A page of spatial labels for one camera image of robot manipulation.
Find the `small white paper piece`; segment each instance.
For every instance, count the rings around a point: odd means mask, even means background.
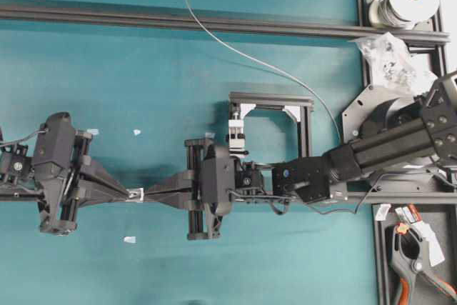
[[[428,241],[430,265],[434,267],[443,262],[445,260],[443,251],[430,224],[418,221],[413,223],[412,226]]]
[[[385,221],[388,210],[391,208],[392,205],[390,204],[381,204],[379,205],[379,209],[376,212],[376,215],[374,216],[375,221]]]
[[[89,132],[90,134],[93,134],[94,136],[97,136],[100,134],[100,131],[98,129],[87,129],[86,131]]]
[[[136,243],[136,236],[125,236],[124,237],[125,243],[135,244]]]

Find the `screw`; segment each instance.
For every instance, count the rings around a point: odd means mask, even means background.
[[[416,271],[421,271],[422,270],[422,263],[420,261],[414,262],[414,269]]]
[[[14,165],[13,165],[13,168],[15,171],[21,171],[22,170],[22,163],[21,162],[16,162]]]
[[[436,139],[436,140],[435,140],[435,145],[436,145],[436,146],[442,146],[442,145],[443,145],[443,140],[441,140],[441,139]]]

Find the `white spool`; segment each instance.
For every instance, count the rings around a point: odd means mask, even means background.
[[[368,19],[376,28],[412,29],[417,23],[430,19],[438,11],[440,4],[440,0],[388,0],[389,13],[386,14],[382,6],[380,7],[380,1],[386,0],[374,0],[368,11]]]

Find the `sticker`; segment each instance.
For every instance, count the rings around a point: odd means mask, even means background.
[[[136,243],[136,236],[125,236],[124,237],[124,242],[129,243],[129,244],[135,244]]]
[[[89,132],[90,134],[93,134],[94,136],[97,136],[98,134],[100,134],[100,131],[98,129],[87,129],[86,131]]]
[[[388,210],[391,208],[390,204],[381,204],[374,216],[375,221],[385,221],[387,218]]]
[[[405,213],[403,212],[403,209],[401,207],[395,208],[395,212],[397,213],[398,219],[402,222],[407,222],[408,219],[406,218]]]
[[[403,213],[405,214],[406,218],[408,219],[408,223],[409,224],[415,223],[416,221],[414,220],[414,216],[411,213],[411,211],[409,211],[409,208],[407,206],[404,206],[402,209],[403,209]]]
[[[428,257],[430,259],[430,265],[432,267],[443,262],[444,254],[441,246],[436,238],[435,232],[432,230],[430,224],[418,221],[413,224],[413,228],[416,229],[423,238],[428,241]]]
[[[408,209],[409,209],[409,211],[411,211],[411,214],[413,215],[415,221],[422,220],[421,214],[419,213],[418,209],[413,204],[409,204]]]

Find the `black cable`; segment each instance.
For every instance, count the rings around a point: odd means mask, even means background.
[[[284,214],[288,213],[289,208],[291,207],[291,202],[290,201],[285,201],[283,203],[284,208],[282,210],[278,209],[276,206],[274,206],[274,203],[272,200],[268,202],[270,204],[271,209],[275,214],[278,216],[283,216]]]
[[[15,141],[10,141],[10,142],[0,141],[0,148],[4,148],[5,146],[14,146],[21,142],[28,141],[29,139],[31,139],[32,137],[34,137],[38,134],[45,134],[46,132],[48,132],[48,129],[36,130],[36,131],[32,132],[31,134],[29,134],[28,136],[24,137],[23,139],[17,139]]]

